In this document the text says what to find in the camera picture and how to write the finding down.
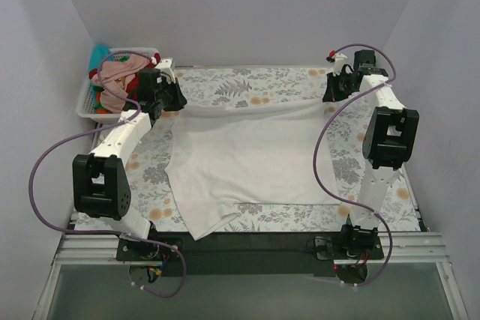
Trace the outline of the white t shirt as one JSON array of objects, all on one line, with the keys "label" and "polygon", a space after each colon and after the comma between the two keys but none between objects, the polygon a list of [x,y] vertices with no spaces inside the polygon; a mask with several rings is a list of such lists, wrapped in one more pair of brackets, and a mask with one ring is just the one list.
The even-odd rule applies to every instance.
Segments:
[{"label": "white t shirt", "polygon": [[334,205],[338,194],[318,100],[267,106],[188,106],[172,126],[166,173],[194,240],[236,218],[234,206]]}]

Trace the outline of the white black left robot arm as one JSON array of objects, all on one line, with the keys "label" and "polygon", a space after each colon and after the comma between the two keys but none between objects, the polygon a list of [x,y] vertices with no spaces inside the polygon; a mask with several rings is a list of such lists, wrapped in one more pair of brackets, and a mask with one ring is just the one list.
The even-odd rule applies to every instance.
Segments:
[{"label": "white black left robot arm", "polygon": [[162,112],[179,111],[187,103],[173,70],[164,66],[139,72],[136,101],[140,108],[123,111],[117,125],[90,154],[72,163],[75,209],[106,223],[123,240],[133,259],[176,260],[177,243],[159,246],[153,222],[132,206],[125,167],[140,140]]}]

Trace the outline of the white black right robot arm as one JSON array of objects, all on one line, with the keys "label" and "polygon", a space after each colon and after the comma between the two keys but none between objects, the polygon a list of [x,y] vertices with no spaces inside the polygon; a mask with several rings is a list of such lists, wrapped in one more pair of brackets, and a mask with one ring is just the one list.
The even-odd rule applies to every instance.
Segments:
[{"label": "white black right robot arm", "polygon": [[352,61],[334,50],[327,61],[333,69],[327,75],[323,102],[340,102],[362,94],[372,113],[361,148],[365,171],[358,200],[339,232],[316,240],[317,256],[355,263],[382,259],[378,236],[380,209],[396,171],[412,156],[419,114],[397,99],[390,86],[390,75],[377,66],[374,49],[355,52]]}]

